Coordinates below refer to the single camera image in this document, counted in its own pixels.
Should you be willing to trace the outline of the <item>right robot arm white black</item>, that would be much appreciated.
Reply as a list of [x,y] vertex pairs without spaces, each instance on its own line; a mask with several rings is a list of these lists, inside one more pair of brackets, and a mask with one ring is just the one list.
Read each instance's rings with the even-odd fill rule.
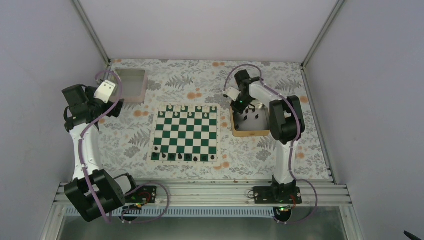
[[230,107],[233,112],[244,114],[253,101],[263,104],[268,110],[270,133],[277,142],[277,160],[271,185],[255,187],[253,191],[268,202],[282,204],[298,193],[292,162],[296,146],[306,128],[300,98],[296,95],[281,96],[266,85],[261,76],[251,77],[247,70],[238,71],[234,78],[238,89],[230,88],[225,91],[232,99]]

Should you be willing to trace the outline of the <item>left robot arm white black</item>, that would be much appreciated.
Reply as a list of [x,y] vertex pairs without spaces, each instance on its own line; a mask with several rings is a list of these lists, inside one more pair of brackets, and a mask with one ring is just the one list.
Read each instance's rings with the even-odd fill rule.
[[77,84],[62,90],[68,104],[64,127],[72,138],[75,156],[74,173],[64,193],[87,222],[106,217],[139,197],[130,174],[112,177],[101,163],[98,122],[104,116],[117,118],[124,103],[110,100],[116,87],[107,80],[98,87]]

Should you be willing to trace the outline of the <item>tan metal tray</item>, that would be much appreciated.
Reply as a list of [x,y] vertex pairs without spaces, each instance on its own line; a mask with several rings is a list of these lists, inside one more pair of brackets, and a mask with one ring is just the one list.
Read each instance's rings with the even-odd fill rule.
[[231,131],[234,137],[265,137],[270,134],[270,120],[268,108],[258,100],[254,100],[242,114],[230,107]]

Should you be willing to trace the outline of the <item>pink white tray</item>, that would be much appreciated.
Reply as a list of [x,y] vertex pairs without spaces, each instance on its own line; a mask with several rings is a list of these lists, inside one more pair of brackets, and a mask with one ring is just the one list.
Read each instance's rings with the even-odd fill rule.
[[141,104],[145,100],[148,76],[143,69],[115,69],[122,82],[122,94],[120,99],[124,99],[127,104]]

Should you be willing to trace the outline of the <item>floral patterned tablecloth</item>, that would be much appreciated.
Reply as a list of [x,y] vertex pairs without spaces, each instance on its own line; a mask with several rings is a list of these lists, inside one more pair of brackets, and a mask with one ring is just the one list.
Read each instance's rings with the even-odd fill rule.
[[[230,102],[223,96],[226,77],[240,61],[116,59],[112,70],[141,69],[148,77],[143,103],[124,105],[118,118],[99,122],[101,162],[115,177],[129,173],[136,179],[269,180],[276,163],[276,142],[271,136],[235,137]],[[252,62],[252,77],[264,81],[283,96],[300,98],[305,131],[296,150],[293,172],[299,179],[330,178],[307,91],[298,63]],[[148,138],[157,103],[208,103],[221,107],[221,163],[215,167],[153,165],[147,162]]]

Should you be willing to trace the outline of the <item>green white chessboard mat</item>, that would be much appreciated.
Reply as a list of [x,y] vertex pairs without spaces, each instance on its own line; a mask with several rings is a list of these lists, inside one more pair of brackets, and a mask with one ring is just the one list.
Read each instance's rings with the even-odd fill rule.
[[[173,111],[168,111],[168,106],[173,106]],[[201,106],[202,112],[196,112],[196,107]],[[152,159],[152,153],[158,157]],[[169,155],[175,154],[175,160],[170,160]],[[185,155],[191,155],[191,161],[185,160]],[[208,155],[208,162],[201,161],[201,155]],[[151,165],[165,166],[206,166],[217,167],[221,164],[221,107],[216,103],[167,103],[161,102],[156,108],[151,131],[147,162]]]

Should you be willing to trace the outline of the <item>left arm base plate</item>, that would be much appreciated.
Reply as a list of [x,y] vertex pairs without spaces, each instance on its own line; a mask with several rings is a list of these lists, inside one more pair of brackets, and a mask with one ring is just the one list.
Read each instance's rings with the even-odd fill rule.
[[125,197],[126,203],[131,204],[154,204],[156,201],[157,187],[146,185]]

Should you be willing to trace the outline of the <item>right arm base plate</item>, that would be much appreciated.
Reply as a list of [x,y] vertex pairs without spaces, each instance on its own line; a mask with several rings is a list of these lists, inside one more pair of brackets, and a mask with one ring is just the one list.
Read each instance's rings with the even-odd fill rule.
[[252,191],[254,203],[257,205],[303,203],[299,187],[273,190],[270,186],[255,186]]

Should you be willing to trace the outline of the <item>aluminium rail frame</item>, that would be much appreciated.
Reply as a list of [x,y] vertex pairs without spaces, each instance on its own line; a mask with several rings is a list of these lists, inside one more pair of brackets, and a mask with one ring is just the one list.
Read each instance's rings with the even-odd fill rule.
[[[255,204],[252,189],[266,180],[164,180],[154,204],[134,216],[137,224],[84,221],[57,190],[43,240],[361,240],[347,186],[330,180],[299,183],[302,203],[288,225],[274,222],[275,205]],[[166,201],[166,191],[170,202]]]

